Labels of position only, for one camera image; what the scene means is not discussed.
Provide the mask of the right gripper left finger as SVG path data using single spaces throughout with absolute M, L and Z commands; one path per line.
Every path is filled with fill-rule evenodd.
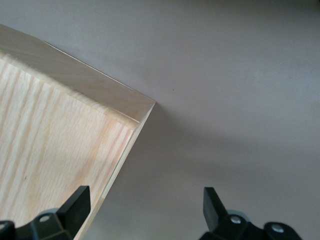
M 2 240 L 74 240 L 91 211 L 90 187 L 81 185 L 56 210 L 39 213 L 29 223 L 16 227 L 11 220 L 0 222 Z

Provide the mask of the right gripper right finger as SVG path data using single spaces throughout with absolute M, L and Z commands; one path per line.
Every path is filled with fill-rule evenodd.
M 203 189 L 203 215 L 208 231 L 201 240 L 300 240 L 289 225 L 267 222 L 263 228 L 238 213 L 229 213 L 213 187 Z

